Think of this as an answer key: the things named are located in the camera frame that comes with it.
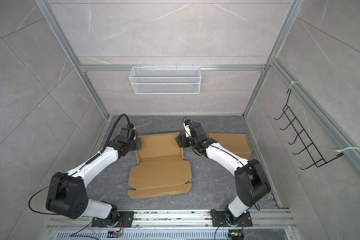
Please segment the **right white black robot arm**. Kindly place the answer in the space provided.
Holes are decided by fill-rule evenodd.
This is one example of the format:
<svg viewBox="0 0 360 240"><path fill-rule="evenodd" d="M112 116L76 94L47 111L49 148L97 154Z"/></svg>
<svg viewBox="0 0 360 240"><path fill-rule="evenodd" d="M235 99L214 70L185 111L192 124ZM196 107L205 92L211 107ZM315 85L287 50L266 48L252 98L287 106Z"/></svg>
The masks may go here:
<svg viewBox="0 0 360 240"><path fill-rule="evenodd" d="M176 138L180 148L191 147L195 154L219 163L235 177L236 197L225 207L227 222L239 219L271 191L269 180L258 160L241 158L215 139L208 138L200 123L183 118L182 125L185 133Z"/></svg>

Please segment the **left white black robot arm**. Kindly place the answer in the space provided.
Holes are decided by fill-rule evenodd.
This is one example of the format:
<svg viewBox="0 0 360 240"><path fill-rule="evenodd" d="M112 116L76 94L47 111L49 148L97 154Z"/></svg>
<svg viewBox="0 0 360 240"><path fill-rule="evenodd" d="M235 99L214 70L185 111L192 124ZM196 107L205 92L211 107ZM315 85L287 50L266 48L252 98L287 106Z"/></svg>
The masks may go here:
<svg viewBox="0 0 360 240"><path fill-rule="evenodd" d="M89 217L113 221L117 206L90 199L87 186L106 167L128 152L140 149L141 142L134 125L122 128L119 135L107 141L89 160L66 173L58 172L52 176L46 209L70 219Z"/></svg>

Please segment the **cardboard stack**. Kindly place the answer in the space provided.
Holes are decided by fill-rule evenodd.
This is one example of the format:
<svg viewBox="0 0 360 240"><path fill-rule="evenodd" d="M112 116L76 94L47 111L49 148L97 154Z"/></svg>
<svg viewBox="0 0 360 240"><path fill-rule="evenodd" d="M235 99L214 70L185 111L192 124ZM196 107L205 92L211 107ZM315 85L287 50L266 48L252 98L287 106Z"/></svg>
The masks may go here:
<svg viewBox="0 0 360 240"><path fill-rule="evenodd" d="M192 187L191 164L184 160L176 138L180 133L141 136L138 164L131 167L128 195L144 199L188 193Z"/></svg>

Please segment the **brown cardboard box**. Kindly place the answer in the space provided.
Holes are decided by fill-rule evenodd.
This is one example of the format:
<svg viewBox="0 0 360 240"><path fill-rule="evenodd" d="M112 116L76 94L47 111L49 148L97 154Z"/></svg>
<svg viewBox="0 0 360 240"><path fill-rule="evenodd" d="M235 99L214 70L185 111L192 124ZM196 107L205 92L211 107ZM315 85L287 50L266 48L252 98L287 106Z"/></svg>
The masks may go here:
<svg viewBox="0 0 360 240"><path fill-rule="evenodd" d="M233 154L243 159L251 159L252 150L246 134L207 133L207 136L216 140Z"/></svg>

